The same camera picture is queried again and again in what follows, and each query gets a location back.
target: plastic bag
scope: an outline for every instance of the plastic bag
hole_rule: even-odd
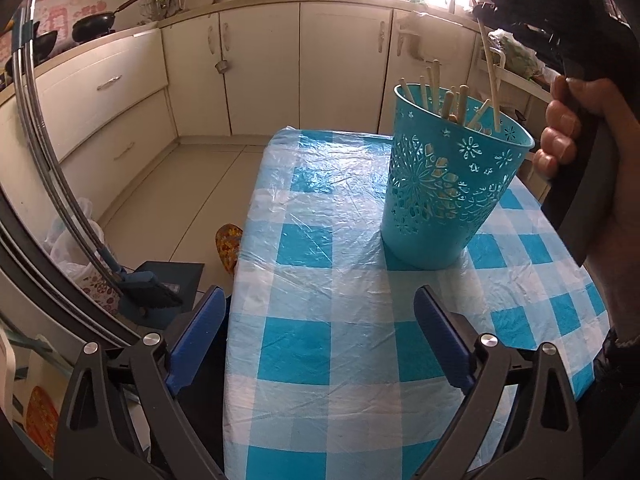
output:
[[[88,198],[79,198],[78,204],[80,205],[80,209],[82,209],[84,216],[90,220],[91,214],[94,212],[94,204]],[[51,223],[51,227],[49,228],[47,237],[42,243],[42,247],[45,251],[47,251],[47,254],[51,254],[53,245],[56,243],[56,240],[58,240],[58,238],[64,231],[66,231],[65,223],[62,221],[62,218],[58,216]]]
[[[542,74],[545,64],[536,57],[536,51],[517,41],[513,34],[501,28],[489,32],[492,46],[504,52],[505,69],[524,79]]]
[[[104,243],[104,232],[101,227],[93,220],[89,220],[89,225]],[[79,286],[95,303],[109,314],[115,314],[118,311],[119,295],[89,262],[68,230],[63,230],[58,236],[51,248],[50,256],[64,275]]]

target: blue gripper pad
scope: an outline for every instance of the blue gripper pad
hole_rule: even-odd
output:
[[[166,386],[172,396],[189,386],[225,319],[225,293],[216,288],[193,317],[168,357]]]
[[[466,395],[476,383],[469,350],[425,287],[415,291],[414,313],[449,384]]]

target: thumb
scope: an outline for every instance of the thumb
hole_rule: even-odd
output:
[[[610,79],[566,80],[569,90],[591,114],[604,117],[616,139],[620,156],[636,155],[640,150],[640,124],[618,87]]]

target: basket rim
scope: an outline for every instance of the basket rim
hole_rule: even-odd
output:
[[[420,83],[407,83],[407,86],[420,86]],[[409,99],[405,98],[403,95],[400,94],[399,89],[402,88],[402,85],[396,85],[396,87],[394,88],[394,93],[396,94],[397,97],[399,97],[400,99],[402,99],[402,101],[404,101],[406,104],[408,104],[409,106],[412,106],[414,108],[416,108],[417,110],[420,110],[421,112],[427,113],[432,115],[433,117],[436,117],[440,120],[444,120],[442,117],[440,117],[438,114],[434,114],[433,112],[430,112],[428,110],[425,110],[424,108],[422,108],[421,106],[418,106],[414,103],[412,103],[411,101],[409,101]],[[444,90],[444,91],[449,91],[449,89],[447,88],[440,88],[440,90]],[[473,101],[475,102],[480,102],[477,99],[473,98],[473,97],[469,97],[469,99],[473,99]],[[491,109],[493,110],[493,106],[490,106],[489,108],[487,108],[485,113],[488,113],[488,111]],[[506,144],[508,146],[513,146],[514,148],[518,148],[518,149],[523,149],[525,148],[526,150],[530,150],[531,148],[533,148],[536,145],[536,141],[534,140],[534,138],[531,136],[531,134],[527,131],[527,129],[522,126],[521,124],[518,124],[516,121],[514,121],[513,119],[511,119],[507,114],[504,114],[502,112],[500,112],[501,116],[506,117],[508,120],[513,121],[513,123],[517,124],[522,131],[525,133],[525,135],[527,136],[527,138],[529,139],[529,144],[521,144],[521,143],[517,143],[517,142],[509,142],[508,140],[504,140],[504,139],[498,139],[497,137],[494,136],[489,136],[487,134],[484,134],[482,132],[479,132],[478,130],[472,130],[471,128],[467,128],[466,126],[461,126],[460,124],[454,124],[454,123],[450,123],[452,126],[457,126],[459,128],[462,128],[463,130],[466,130],[468,132],[472,132],[473,134],[479,134],[482,135],[483,137],[485,137],[486,139],[491,139],[491,140],[495,140],[496,142],[500,142],[501,144]]]

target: checkered tablecloth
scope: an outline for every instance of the checkered tablecloth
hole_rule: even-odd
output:
[[[609,328],[517,179],[459,261],[437,272],[385,253],[389,137],[283,130],[265,149],[242,238],[228,332],[231,480],[407,479],[462,401],[412,310],[430,284],[478,332],[558,346],[574,391]],[[497,445],[506,389],[476,465]]]

